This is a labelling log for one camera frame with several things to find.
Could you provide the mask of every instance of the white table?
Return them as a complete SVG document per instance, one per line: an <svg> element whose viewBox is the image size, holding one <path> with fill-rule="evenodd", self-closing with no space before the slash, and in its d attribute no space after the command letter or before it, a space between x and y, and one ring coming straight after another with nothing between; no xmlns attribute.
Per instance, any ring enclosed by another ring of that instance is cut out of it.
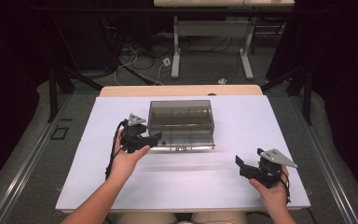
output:
<svg viewBox="0 0 358 224"><path fill-rule="evenodd" d="M150 151L138 162L111 212L263 210L258 192L239 175L235 156L257 166L256 150L261 147L277 148L291 158L264 95L98 97L56 209L72 212L104 182L116 127L130 113L148 119L152 100L204 99L212 104L215 149L197 153ZM288 169L289 209L309 207L297 170Z"/></svg>
<svg viewBox="0 0 358 224"><path fill-rule="evenodd" d="M279 7L287 8L294 0L154 0L155 7ZM222 35L245 36L240 49L243 71L247 79L253 79L248 52L255 29L255 18L248 21L179 21L173 17L173 60L172 78L179 78L179 35Z"/></svg>

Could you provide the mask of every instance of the floor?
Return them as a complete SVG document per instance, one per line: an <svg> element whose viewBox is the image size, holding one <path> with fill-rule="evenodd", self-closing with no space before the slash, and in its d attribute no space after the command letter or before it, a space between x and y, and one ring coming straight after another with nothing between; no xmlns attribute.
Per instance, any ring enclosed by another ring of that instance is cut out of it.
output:
<svg viewBox="0 0 358 224"><path fill-rule="evenodd" d="M180 76L172 79L170 67L161 66L166 57L172 59L172 37L157 35L154 39L153 52L129 49L120 60L164 85L217 84L221 78L227 85L264 85L279 42L278 35L257 37L255 54L250 56L255 78L247 80L238 57L243 38L182 37ZM101 71L84 74L102 85L145 85L123 67L110 75ZM39 86L40 103L34 119L0 173L0 223L56 223L65 217L54 209L60 194L57 189L70 169L93 102L99 94L78 80L74 80L74 84L74 94L60 94L60 113L51 123L47 123L48 83ZM312 94L313 125L309 126L301 117L302 95L288 97L287 85L283 82L264 93L271 102L293 158L301 164L298 171L309 192L310 210L295 211L292 215L298 223L314 223L312 216L318 223L358 223L358 185L335 150L323 99ZM57 126L70 130L62 141L51 139ZM248 218L249 223L271 223L268 217L259 214L249 214Z"/></svg>

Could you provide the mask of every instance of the human hand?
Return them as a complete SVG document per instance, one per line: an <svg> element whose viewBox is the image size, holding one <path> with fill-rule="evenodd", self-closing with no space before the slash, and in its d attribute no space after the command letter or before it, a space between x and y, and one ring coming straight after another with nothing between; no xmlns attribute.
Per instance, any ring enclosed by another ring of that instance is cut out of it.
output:
<svg viewBox="0 0 358 224"><path fill-rule="evenodd" d="M287 183L289 173L287 171L286 166L282 165L282 172L286 175L282 174L281 179L284 183ZM267 189L258 182L256 179L250 179L249 183L258 190L261 195L261 200L263 201L264 206L266 207L269 215L274 219L275 217L279 217L281 214L286 214L287 208L287 192L286 186L283 185L281 181L276 183L270 189Z"/></svg>
<svg viewBox="0 0 358 224"><path fill-rule="evenodd" d="M120 130L117 134L114 152L115 155L117 155L112 162L111 173L107 181L110 179L118 179L126 182L135 169L137 161L140 160L150 150L150 146L142 147L141 149L136 150L131 154L121 150L120 139L122 134L123 130Z"/></svg>

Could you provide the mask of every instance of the black curtain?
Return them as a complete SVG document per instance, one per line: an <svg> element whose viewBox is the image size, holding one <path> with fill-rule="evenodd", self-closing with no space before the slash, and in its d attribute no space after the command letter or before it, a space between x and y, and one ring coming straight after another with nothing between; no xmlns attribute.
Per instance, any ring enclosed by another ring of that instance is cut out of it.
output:
<svg viewBox="0 0 358 224"><path fill-rule="evenodd" d="M358 181L358 1L296 0L296 8L331 9L332 14L290 21L267 77L308 66L312 88L324 98L337 151Z"/></svg>
<svg viewBox="0 0 358 224"><path fill-rule="evenodd" d="M48 79L17 2L0 1L0 170L33 118L36 87Z"/></svg>

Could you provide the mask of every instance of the gray gripper part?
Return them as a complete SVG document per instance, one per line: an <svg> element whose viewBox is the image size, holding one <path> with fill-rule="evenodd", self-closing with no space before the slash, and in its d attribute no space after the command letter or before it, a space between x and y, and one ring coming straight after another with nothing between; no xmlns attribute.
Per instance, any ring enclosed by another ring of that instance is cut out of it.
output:
<svg viewBox="0 0 358 224"><path fill-rule="evenodd" d="M129 126L132 126L132 125L136 125L136 124L140 124L140 123L143 123L143 122L146 122L145 119L141 119L139 118L138 116L136 115L133 115L133 114L130 114L130 117L129 117Z"/></svg>
<svg viewBox="0 0 358 224"><path fill-rule="evenodd" d="M298 165L295 164L293 161L289 160L289 158L285 157L278 149L272 149L269 151L265 151L260 153L260 156L263 157L264 159L274 162L274 163L278 163L281 165L287 165L287 166L291 166L294 168L297 168Z"/></svg>

